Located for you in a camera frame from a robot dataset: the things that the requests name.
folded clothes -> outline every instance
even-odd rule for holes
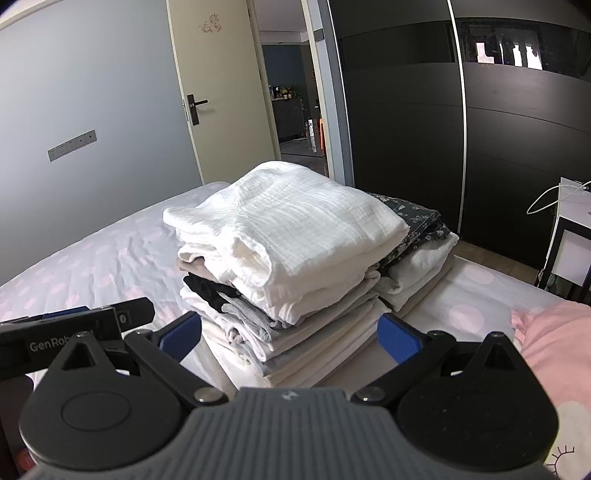
[[[281,312],[284,305],[363,274],[408,231],[372,196],[275,161],[197,207],[165,210],[164,221],[186,243],[182,260],[204,257],[218,281],[288,323],[309,312]]]
[[[198,277],[192,273],[189,273],[183,281],[191,291],[197,293],[211,308],[219,313],[222,312],[222,306],[228,303],[228,301],[225,298],[222,298],[220,294],[223,293],[232,298],[240,296],[240,292],[234,287],[213,282],[206,278]]]
[[[342,315],[334,322],[321,328],[314,335],[298,343],[296,346],[284,351],[266,362],[261,362],[245,343],[229,343],[223,338],[223,330],[213,322],[203,322],[204,337],[224,346],[228,351],[233,352],[241,361],[236,364],[246,367],[251,365],[256,373],[262,377],[274,377],[280,381],[297,370],[302,359],[311,359],[317,356],[322,350],[336,343],[343,335],[360,322],[372,310],[374,303],[381,303],[377,297],[366,301],[347,314]]]
[[[287,328],[286,323],[271,320],[262,310],[248,303],[238,290],[189,273],[185,285],[218,313],[229,313],[241,320],[245,327],[262,342],[270,343],[273,329]],[[229,340],[241,341],[239,333],[231,333]]]
[[[261,289],[251,289],[244,284],[239,278],[234,278],[230,283],[233,284],[253,305],[259,307],[270,318],[275,321],[296,325],[302,317],[307,316],[311,312],[321,310],[334,302],[341,299],[349,290],[357,285],[366,269],[370,265],[379,262],[379,259],[390,251],[392,245],[387,242],[379,248],[367,253],[358,255],[339,265],[325,271],[322,275],[317,275],[316,278],[302,279],[299,286],[292,286],[292,296],[299,288],[302,290],[304,285],[309,292],[298,297],[295,300],[279,303],[276,305],[269,305],[268,299],[264,296]],[[179,251],[179,256],[184,258],[184,251],[190,249],[191,245],[187,244]],[[330,287],[320,288],[322,284],[329,284]]]
[[[386,300],[392,306],[392,308],[395,312],[400,311],[402,309],[402,307],[404,306],[404,304],[413,295],[415,295],[416,292],[418,292],[422,287],[424,287],[433,277],[435,277],[441,271],[444,263],[447,260],[447,256],[449,254],[449,251],[451,251],[453,246],[457,243],[457,235],[455,235],[454,233],[451,233],[447,239],[435,240],[435,242],[447,242],[448,244],[451,244],[451,247],[449,248],[448,252],[444,256],[440,257],[437,260],[437,263],[435,263],[431,267],[431,269],[428,272],[426,272],[418,281],[416,281],[415,283],[413,283],[411,285],[406,286],[404,290],[399,291],[398,293],[385,293],[390,288],[388,281],[385,281],[384,283],[380,284],[380,281],[382,281],[382,279],[380,279],[380,281],[378,282],[378,285],[376,285],[376,288],[380,290],[380,294],[379,294],[380,298]],[[417,255],[417,254],[421,254],[421,248],[418,248],[411,255]]]
[[[204,336],[209,348],[237,388],[311,387],[353,355],[375,334],[378,319],[389,309],[375,299],[370,311],[348,332],[326,348],[291,361],[286,370],[262,377],[252,365],[245,365],[232,351]]]
[[[370,195],[392,209],[409,226],[408,233],[400,244],[380,261],[379,266],[382,272],[410,251],[428,241],[445,238],[450,232],[441,221],[441,213],[437,210],[377,193],[370,193]]]
[[[431,280],[429,280],[425,285],[423,285],[416,293],[414,293],[404,304],[399,311],[396,312],[396,315],[400,318],[405,318],[406,315],[410,313],[410,311],[415,308],[423,298],[427,296],[427,294],[432,291],[433,288],[439,283],[439,281],[445,277],[447,272],[449,272],[452,267],[454,266],[456,256],[453,255],[453,250],[450,255],[447,256],[447,260],[443,264],[441,270],[437,275],[435,275]]]
[[[338,317],[349,313],[352,309],[377,297],[378,293],[373,291],[372,288],[378,280],[379,273],[375,270],[369,270],[359,285],[333,305],[310,315],[297,327],[285,330],[273,330],[271,334],[272,341],[270,343],[262,342],[257,338],[241,318],[231,314],[220,314],[216,312],[207,302],[189,288],[183,287],[180,294],[192,308],[217,324],[224,331],[228,342],[236,344],[247,342],[255,356],[260,361],[265,362],[306,340]]]
[[[177,257],[175,265],[183,272],[189,272],[197,275],[198,277],[217,282],[217,278],[214,277],[205,266],[205,259],[203,257],[197,257],[191,263],[183,262],[179,257]]]
[[[380,293],[397,294],[420,281],[431,269],[446,259],[459,237],[450,232],[446,238],[422,244],[400,262],[388,268],[375,287]]]

ceiling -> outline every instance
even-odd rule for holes
[[[254,0],[259,30],[305,32],[301,0]]]

black folded garment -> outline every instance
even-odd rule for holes
[[[422,207],[407,200],[401,200],[377,193],[369,193],[390,208],[410,227],[402,242],[379,262],[380,273],[384,273],[413,250],[431,240],[449,235],[449,228],[441,220],[437,210]]]
[[[212,282],[211,280],[199,277],[191,272],[183,278],[183,281],[192,292],[199,295],[211,308],[219,313],[223,313],[222,306],[228,302],[221,297],[218,292],[221,292],[232,299],[240,296],[240,292],[234,287]]]

wall socket panel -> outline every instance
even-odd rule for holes
[[[62,143],[57,147],[47,150],[49,161],[54,161],[60,157],[63,157],[67,153],[78,150],[80,147],[84,147],[85,145],[88,145],[92,142],[96,142],[96,133],[94,130],[90,130],[90,132],[78,135],[76,138],[72,138],[71,140]]]

black wardrobe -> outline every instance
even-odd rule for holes
[[[461,217],[464,240],[542,267],[553,211],[525,211],[561,176],[591,180],[585,8],[575,0],[329,3],[355,186],[436,208],[455,231]]]

